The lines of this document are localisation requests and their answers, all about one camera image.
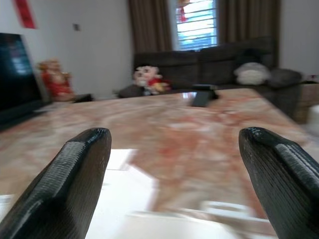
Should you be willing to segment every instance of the marble tabletop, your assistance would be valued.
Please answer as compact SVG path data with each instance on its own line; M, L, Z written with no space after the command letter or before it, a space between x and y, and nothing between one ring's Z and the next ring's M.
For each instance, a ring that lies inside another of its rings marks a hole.
M249 89L218 91L207 108L195 93L67 105L0 133L0 195L23 192L62 145L80 132L105 127L113 149L132 149L130 164L158 181L153 211L198 210L204 201L245 205L266 218L238 146L240 129L264 127L299 143L306 133Z

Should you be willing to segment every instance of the sofa cushion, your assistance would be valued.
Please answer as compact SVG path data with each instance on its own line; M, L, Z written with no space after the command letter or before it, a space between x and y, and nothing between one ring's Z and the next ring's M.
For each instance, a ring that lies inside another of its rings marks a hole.
M246 41L222 44L215 47L203 48L199 62L228 61L234 60L245 49L257 49L262 56L262 64L268 68L274 67L275 43L271 37L258 37Z
M272 88L283 88L299 84L302 75L299 72L287 69L274 69L271 71L272 77L268 80L268 85Z
M274 61L274 41L270 37L222 44L204 48L199 52L198 82L202 84L232 84L235 81L235 59L245 49L257 49L261 53L262 64L272 69Z
M228 89L252 89L257 91L261 96L266 98L271 103L274 103L276 100L276 91L273 91L270 87L266 85L261 86L243 86L243 85L235 85L235 84L229 84L229 85L221 85L218 86L219 90L228 90Z
M197 83L198 52L172 51L136 54L134 67L149 64L157 66L163 78L169 81L173 89L189 88Z
M202 62L199 68L200 84L223 85L235 82L234 61Z

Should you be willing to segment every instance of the black tv screen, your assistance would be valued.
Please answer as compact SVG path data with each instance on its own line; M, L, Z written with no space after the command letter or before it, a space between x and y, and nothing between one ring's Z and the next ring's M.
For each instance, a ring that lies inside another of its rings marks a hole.
M34 110L41 101L22 37L0 33L0 123Z

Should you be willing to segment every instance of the sofa armrest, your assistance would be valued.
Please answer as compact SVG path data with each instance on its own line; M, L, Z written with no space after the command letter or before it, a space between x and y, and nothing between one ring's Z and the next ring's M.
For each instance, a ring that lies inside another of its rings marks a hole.
M294 118L302 91L301 84L273 89L275 93L274 105L290 118Z
M271 71L271 79L268 86L271 88L284 88L300 83L302 75L297 71L287 69L274 69Z
M143 96L143 89L136 85L130 85L120 90L118 93L119 98L131 98Z

